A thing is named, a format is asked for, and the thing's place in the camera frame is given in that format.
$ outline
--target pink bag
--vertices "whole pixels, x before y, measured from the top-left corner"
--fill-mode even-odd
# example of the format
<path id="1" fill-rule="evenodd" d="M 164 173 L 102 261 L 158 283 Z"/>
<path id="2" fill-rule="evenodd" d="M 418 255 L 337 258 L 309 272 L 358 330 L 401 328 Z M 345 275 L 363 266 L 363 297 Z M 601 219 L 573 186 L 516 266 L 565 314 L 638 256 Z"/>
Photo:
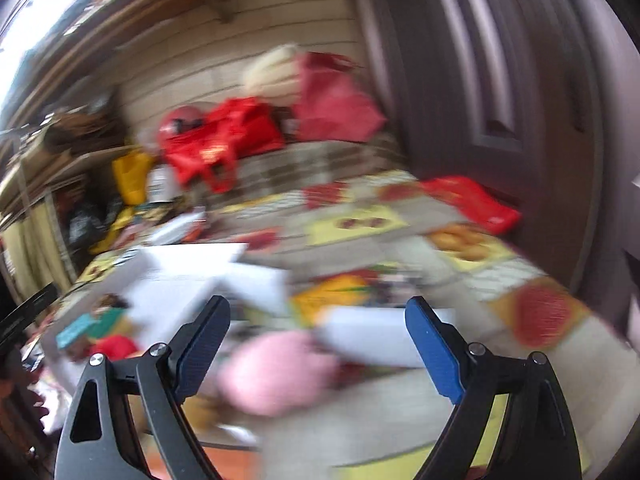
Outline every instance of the pink bag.
<path id="1" fill-rule="evenodd" d="M 348 72 L 355 65 L 348 57 L 307 52 L 298 62 L 302 95 L 293 107 L 300 120 L 298 140 L 367 142 L 385 123 L 373 100 L 354 85 Z"/>

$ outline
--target metal screw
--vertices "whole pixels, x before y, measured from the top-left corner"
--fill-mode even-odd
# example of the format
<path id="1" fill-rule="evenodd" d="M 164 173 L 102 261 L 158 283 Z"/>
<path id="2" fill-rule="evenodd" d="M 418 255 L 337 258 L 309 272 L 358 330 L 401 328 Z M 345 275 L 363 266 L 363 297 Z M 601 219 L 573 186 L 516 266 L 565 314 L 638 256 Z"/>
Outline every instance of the metal screw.
<path id="1" fill-rule="evenodd" d="M 97 366 L 102 361 L 104 361 L 104 355 L 103 354 L 94 354 L 91 357 L 89 357 L 89 364 L 91 366 Z"/>
<path id="2" fill-rule="evenodd" d="M 164 354 L 164 352 L 166 352 L 166 345 L 164 343 L 156 343 L 149 350 L 149 353 L 153 357 L 158 357 L 159 355 Z"/>
<path id="3" fill-rule="evenodd" d="M 531 354 L 531 358 L 537 365 L 546 364 L 546 355 L 544 355 L 542 352 L 533 352 L 533 354 Z"/>
<path id="4" fill-rule="evenodd" d="M 482 343 L 471 343 L 469 345 L 469 351 L 471 352 L 471 355 L 481 356 L 486 352 L 486 348 Z"/>

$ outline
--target white box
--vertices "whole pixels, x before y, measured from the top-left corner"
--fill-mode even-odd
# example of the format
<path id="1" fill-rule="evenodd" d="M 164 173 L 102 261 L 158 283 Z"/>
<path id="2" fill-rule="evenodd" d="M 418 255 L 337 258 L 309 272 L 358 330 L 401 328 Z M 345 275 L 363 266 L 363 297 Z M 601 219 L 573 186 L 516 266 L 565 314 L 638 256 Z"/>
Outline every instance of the white box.
<path id="1" fill-rule="evenodd" d="M 84 363 L 61 354 L 56 335 L 103 294 L 117 294 L 129 303 L 127 318 L 136 327 L 133 341 L 141 350 L 169 342 L 177 330 L 199 313 L 216 284 L 238 259 L 246 244 L 187 244 L 137 249 L 104 280 L 66 310 L 42 335 L 40 344 L 60 385 L 70 394 L 76 389 Z"/>

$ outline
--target yellow bag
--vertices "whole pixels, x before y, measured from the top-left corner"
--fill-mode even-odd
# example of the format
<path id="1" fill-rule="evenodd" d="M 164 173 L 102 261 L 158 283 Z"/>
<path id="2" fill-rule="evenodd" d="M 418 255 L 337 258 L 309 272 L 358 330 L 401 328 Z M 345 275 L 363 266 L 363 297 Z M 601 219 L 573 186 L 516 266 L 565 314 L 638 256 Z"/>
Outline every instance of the yellow bag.
<path id="1" fill-rule="evenodd" d="M 107 233 L 107 235 L 97 244 L 89 247 L 89 254 L 102 254 L 108 251 L 111 248 L 111 245 L 113 245 L 114 241 L 116 241 L 116 238 L 118 238 L 118 234 L 120 233 L 120 231 L 122 231 L 127 225 L 129 225 L 129 222 L 133 218 L 133 213 L 134 211 L 132 207 L 126 207 L 122 211 L 120 211 L 118 217 L 109 227 L 109 232 Z"/>
<path id="2" fill-rule="evenodd" d="M 154 158 L 140 150 L 132 150 L 111 163 L 118 191 L 125 204 L 140 205 L 146 202 L 146 174 L 153 164 Z"/>

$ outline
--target red plastic bag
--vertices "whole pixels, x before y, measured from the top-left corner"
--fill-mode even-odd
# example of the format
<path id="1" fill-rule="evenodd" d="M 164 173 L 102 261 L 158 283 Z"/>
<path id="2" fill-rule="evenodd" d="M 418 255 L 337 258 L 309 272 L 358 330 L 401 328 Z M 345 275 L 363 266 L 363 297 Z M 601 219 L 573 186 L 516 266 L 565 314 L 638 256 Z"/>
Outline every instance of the red plastic bag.
<path id="1" fill-rule="evenodd" d="M 492 235 L 507 232 L 521 213 L 492 198 L 477 182 L 466 176 L 446 176 L 421 182 L 425 193 L 455 206 L 471 221 Z"/>
<path id="2" fill-rule="evenodd" d="M 386 119 L 347 73 L 354 63 L 345 56 L 307 52 L 299 58 L 300 101 L 293 113 L 300 120 L 298 140 L 366 142 Z"/>
<path id="3" fill-rule="evenodd" d="M 285 145 L 271 121 L 269 106 L 252 97 L 228 99 L 207 114 L 203 126 L 176 136 L 160 133 L 159 142 L 180 184 L 200 176 L 216 193 L 233 187 L 238 158 Z M 222 168 L 221 178 L 213 167 Z"/>

